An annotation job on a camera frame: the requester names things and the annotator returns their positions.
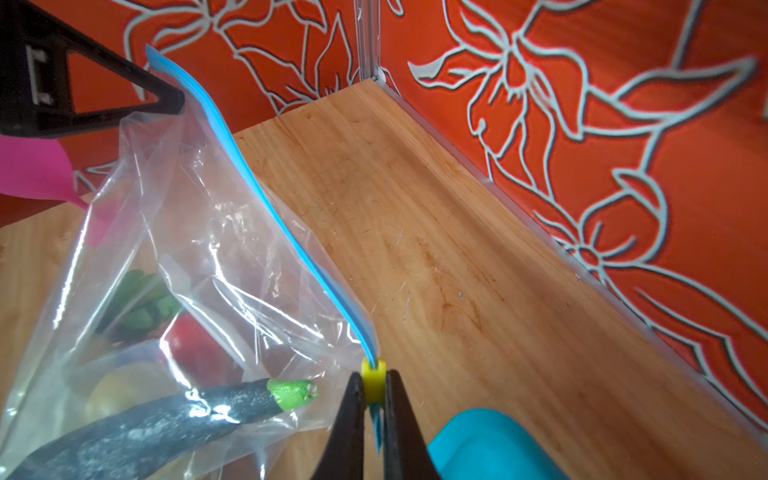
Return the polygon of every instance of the blue zipper strip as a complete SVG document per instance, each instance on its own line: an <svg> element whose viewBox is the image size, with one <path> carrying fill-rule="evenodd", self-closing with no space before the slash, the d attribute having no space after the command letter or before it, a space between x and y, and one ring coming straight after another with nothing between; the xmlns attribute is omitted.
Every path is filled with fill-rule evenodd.
<svg viewBox="0 0 768 480"><path fill-rule="evenodd" d="M333 305L336 306L344 319L352 327L353 332L360 340L360 344L368 357L368 361L375 368L378 353L376 352L376 334L373 331L373 326L366 319L364 313L358 307L357 302L350 298L346 290L344 290L344 288L320 265L312 260L312 257L310 257L306 250L304 250L303 245L299 243L293 233L288 229L288 226L283 219L280 218L280 215L277 214L272 202L270 202L270 199L266 196L263 188L259 185L258 180L256 180L253 172L248 167L245 158L243 158L243 154L240 153L240 149L237 147L237 143L213 99L211 99L210 95L199 83L197 83L197 80L195 80L192 75L185 72L182 67L176 65L171 60L165 58L159 51L155 50L150 45L147 45L147 58L149 59L149 65L152 68L175 78L182 87L189 91L189 93L200 102L200 105L202 105L205 115L210 122L211 128L219 139L222 147L224 147L224 150L227 152L227 156L232 160L232 164L246 181L250 189L256 194L257 198L261 200L264 206L266 206L266 209L277 222L277 225L283 231L283 234L288 238L288 241L299 255L299 258L306 265L306 268L309 269L315 278L317 278L317 281L320 283L320 286L323 288L326 295L333 301Z"/></svg>

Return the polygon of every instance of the plastic bag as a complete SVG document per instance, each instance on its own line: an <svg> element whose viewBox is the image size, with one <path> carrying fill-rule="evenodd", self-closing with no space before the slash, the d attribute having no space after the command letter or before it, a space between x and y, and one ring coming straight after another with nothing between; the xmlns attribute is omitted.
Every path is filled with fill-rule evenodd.
<svg viewBox="0 0 768 480"><path fill-rule="evenodd" d="M3 478L42 445L135 405L265 377L311 379L319 394L309 404L239 426L150 477L199 478L255 452L263 478L284 439L333 423L349 374L366 354L376 360L364 309L314 234L257 183L200 85L148 53L186 90L184 110L121 123L120 162L6 402Z"/></svg>

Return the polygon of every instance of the red tomato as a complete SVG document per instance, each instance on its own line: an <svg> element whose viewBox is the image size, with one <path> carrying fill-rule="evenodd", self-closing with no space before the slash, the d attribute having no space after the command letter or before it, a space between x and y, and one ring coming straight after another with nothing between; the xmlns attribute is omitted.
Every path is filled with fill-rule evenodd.
<svg viewBox="0 0 768 480"><path fill-rule="evenodd" d="M166 332L165 340L174 361L199 386L237 381L237 364L189 312L179 315Z"/></svg>

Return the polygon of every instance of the wood grain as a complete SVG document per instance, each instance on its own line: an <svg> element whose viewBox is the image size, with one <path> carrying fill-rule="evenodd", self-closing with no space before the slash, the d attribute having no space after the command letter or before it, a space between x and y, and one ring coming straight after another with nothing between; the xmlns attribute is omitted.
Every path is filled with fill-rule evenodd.
<svg viewBox="0 0 768 480"><path fill-rule="evenodd" d="M236 139L372 312L428 441L485 407L520 422L571 478L768 475L766 453L687 372L374 83ZM0 230L3 382L79 223L68 208ZM297 435L271 477L309 478L326 435ZM370 428L368 440L366 475L381 478Z"/></svg>

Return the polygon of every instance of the black triangular bracket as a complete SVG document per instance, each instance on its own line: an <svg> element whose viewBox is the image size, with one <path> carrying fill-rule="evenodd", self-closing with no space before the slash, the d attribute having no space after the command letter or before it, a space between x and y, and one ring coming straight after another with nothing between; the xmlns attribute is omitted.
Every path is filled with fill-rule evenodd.
<svg viewBox="0 0 768 480"><path fill-rule="evenodd" d="M67 55L76 51L159 99L75 113ZM0 0L0 134L53 138L117 126L135 112L177 114L184 93L27 0Z"/></svg>

